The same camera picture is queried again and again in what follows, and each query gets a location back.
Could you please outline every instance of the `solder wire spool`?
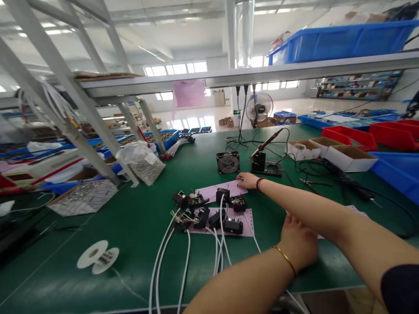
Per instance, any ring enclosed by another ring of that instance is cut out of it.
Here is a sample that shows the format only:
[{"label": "solder wire spool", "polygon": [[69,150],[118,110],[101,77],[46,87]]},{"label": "solder wire spool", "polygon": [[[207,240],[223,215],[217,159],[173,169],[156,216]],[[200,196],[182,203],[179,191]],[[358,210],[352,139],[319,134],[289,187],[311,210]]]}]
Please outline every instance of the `solder wire spool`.
[{"label": "solder wire spool", "polygon": [[93,244],[80,256],[77,262],[77,268],[82,269],[93,264],[93,275],[99,275],[109,269],[119,255],[119,248],[106,250],[107,247],[108,242],[106,240]]}]

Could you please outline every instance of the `electric fan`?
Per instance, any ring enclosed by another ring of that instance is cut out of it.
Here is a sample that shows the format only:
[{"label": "electric fan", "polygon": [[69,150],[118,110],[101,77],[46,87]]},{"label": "electric fan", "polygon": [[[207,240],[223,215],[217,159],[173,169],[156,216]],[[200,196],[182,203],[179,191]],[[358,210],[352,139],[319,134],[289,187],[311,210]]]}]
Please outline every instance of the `electric fan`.
[{"label": "electric fan", "polygon": [[219,174],[231,174],[240,172],[239,152],[226,152],[217,154],[217,164]]},{"label": "electric fan", "polygon": [[255,94],[255,98],[253,95],[250,97],[246,104],[246,116],[253,127],[269,118],[273,105],[272,98],[267,93],[260,92]]}]

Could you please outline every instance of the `pink paper sheet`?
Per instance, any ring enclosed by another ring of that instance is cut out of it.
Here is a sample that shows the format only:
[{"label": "pink paper sheet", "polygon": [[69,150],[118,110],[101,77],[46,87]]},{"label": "pink paper sheet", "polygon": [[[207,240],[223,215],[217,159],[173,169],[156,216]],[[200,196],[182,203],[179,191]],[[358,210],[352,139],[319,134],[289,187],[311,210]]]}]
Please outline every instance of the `pink paper sheet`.
[{"label": "pink paper sheet", "polygon": [[202,197],[204,199],[209,198],[209,202],[213,202],[215,201],[215,194],[217,193],[217,188],[225,188],[227,190],[230,190],[230,197],[233,196],[238,196],[240,194],[246,194],[247,193],[247,189],[245,188],[239,188],[237,186],[237,184],[240,182],[240,180],[233,180],[230,182],[226,182],[226,183],[221,183],[221,184],[215,184],[215,185],[211,185],[209,187],[206,188],[200,188],[200,189],[196,189],[196,193],[200,193],[202,194]]},{"label": "pink paper sheet", "polygon": [[[212,217],[217,211],[219,211],[220,208],[219,207],[210,207],[209,208],[209,216]],[[232,209],[229,209],[227,212],[227,218],[239,218],[240,221],[243,223],[243,233],[241,235],[237,235],[235,233],[230,233],[230,232],[225,232],[224,236],[228,235],[228,236],[249,236],[249,237],[253,237],[252,231],[254,232],[254,226],[253,226],[253,213],[252,210],[250,208],[246,209],[246,216],[247,219],[249,220],[249,225],[247,224],[246,218],[244,217],[244,213],[235,213]],[[211,233],[206,230],[205,228],[203,229],[195,229],[193,227],[193,224],[191,224],[191,226],[189,227],[189,232],[190,233],[202,233],[202,234],[209,234],[211,235]],[[221,228],[217,230],[217,234],[221,235]]]},{"label": "pink paper sheet", "polygon": [[[358,214],[360,214],[360,215],[363,215],[363,216],[365,216],[365,217],[368,217],[368,215],[366,214],[366,213],[364,213],[364,212],[360,212],[355,206],[353,206],[353,205],[348,205],[348,206],[346,206],[346,207],[348,207],[350,210],[352,210],[353,212],[357,212]],[[324,239],[324,237],[322,237],[321,235],[318,235],[317,236],[317,238],[318,239]]]},{"label": "pink paper sheet", "polygon": [[172,117],[177,108],[205,106],[205,80],[177,81],[173,85]]}]

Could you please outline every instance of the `floor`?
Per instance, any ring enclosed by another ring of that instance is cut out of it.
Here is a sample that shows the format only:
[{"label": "floor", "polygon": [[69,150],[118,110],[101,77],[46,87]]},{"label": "floor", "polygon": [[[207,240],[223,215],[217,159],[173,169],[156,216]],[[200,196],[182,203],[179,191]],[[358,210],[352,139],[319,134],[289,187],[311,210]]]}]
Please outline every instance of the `floor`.
[{"label": "floor", "polygon": [[[344,100],[344,99],[315,99],[315,98],[300,98],[274,101],[272,112],[280,110],[290,111],[297,115],[307,114],[312,110],[329,110],[332,112],[339,112],[362,105],[365,102],[358,100]],[[397,109],[399,112],[405,112],[406,104],[400,102],[371,102],[360,109]],[[195,109],[178,110],[175,114],[175,119],[172,119],[172,112],[153,113],[153,117],[161,118],[160,127],[164,130],[168,129],[191,129],[200,126],[211,126],[213,132],[222,132],[237,130],[238,127],[228,128],[227,126],[219,126],[218,120],[225,117],[232,116],[232,109],[230,106],[223,107],[206,107]],[[243,129],[250,129],[250,121],[244,119]]]}]

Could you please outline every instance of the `shelving rack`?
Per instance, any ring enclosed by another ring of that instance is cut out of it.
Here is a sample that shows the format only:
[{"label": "shelving rack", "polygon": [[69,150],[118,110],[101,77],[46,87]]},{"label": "shelving rack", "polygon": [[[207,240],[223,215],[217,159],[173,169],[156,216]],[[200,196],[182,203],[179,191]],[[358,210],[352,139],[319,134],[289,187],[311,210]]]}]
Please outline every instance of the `shelving rack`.
[{"label": "shelving rack", "polygon": [[[381,72],[381,73],[364,73],[361,74],[358,78],[351,77],[355,75],[348,75],[346,78],[342,76],[338,77],[328,77],[323,78],[321,82],[318,83],[318,91],[316,98],[326,98],[326,99],[354,99],[354,100],[387,100],[391,95],[394,87],[397,85],[400,77],[403,75],[403,71],[390,71],[390,72]],[[327,88],[328,85],[334,85],[339,87]],[[354,97],[354,96],[335,96],[336,93],[341,93],[342,91],[360,91],[360,92],[375,92],[373,95],[376,96],[365,96],[365,97]]]},{"label": "shelving rack", "polygon": [[[141,98],[141,95],[172,91],[173,84],[176,81],[204,79],[207,88],[224,88],[256,82],[304,80],[318,78],[319,76],[329,77],[419,68],[419,52],[415,51],[373,57],[274,65],[262,68],[226,69],[219,72],[170,75],[168,77],[137,77],[97,82],[77,82],[73,78],[70,69],[59,51],[40,25],[32,8],[72,25],[77,30],[76,33],[85,45],[94,64],[96,64],[98,71],[103,72],[106,69],[102,68],[102,70],[100,70],[101,61],[99,55],[91,43],[91,40],[88,38],[76,12],[68,7],[66,12],[61,11],[40,0],[3,1],[16,22],[22,28],[22,31],[26,33],[28,39],[47,62],[49,68],[54,72],[59,81],[59,85],[57,85],[56,88],[68,93],[80,112],[92,124],[92,127],[96,130],[114,156],[120,150],[120,146],[103,122],[102,117],[98,114],[96,107],[100,106],[100,104],[116,104],[125,117],[130,117],[131,115],[126,103],[134,102],[136,106],[141,108],[153,136],[157,140],[160,152],[163,153],[165,152],[163,142],[153,123],[154,121],[146,101]],[[102,3],[100,8],[92,7],[91,4],[87,4],[87,2],[84,2],[83,0],[61,1],[68,1],[70,2],[70,5],[78,6],[104,24],[109,37],[111,38],[111,42],[120,57],[122,66],[127,71],[130,71],[131,66],[128,64],[126,54],[120,44],[114,24],[109,17],[109,12],[107,11],[103,0],[100,0]],[[63,121],[51,111],[39,82],[35,80],[1,38],[0,51],[0,64],[14,77],[19,86],[32,96],[35,103],[63,133],[67,134],[73,144],[80,149],[80,152],[85,155],[102,175],[111,179],[113,183],[118,184],[119,180],[116,175],[97,156],[87,140],[83,136],[80,136],[78,132],[72,130],[70,126],[66,124],[66,121]],[[128,119],[128,124],[135,136],[140,138],[136,121],[134,121],[134,119]],[[130,168],[124,165],[122,166],[126,171],[126,174],[132,180],[133,186],[137,185],[138,179]]]}]

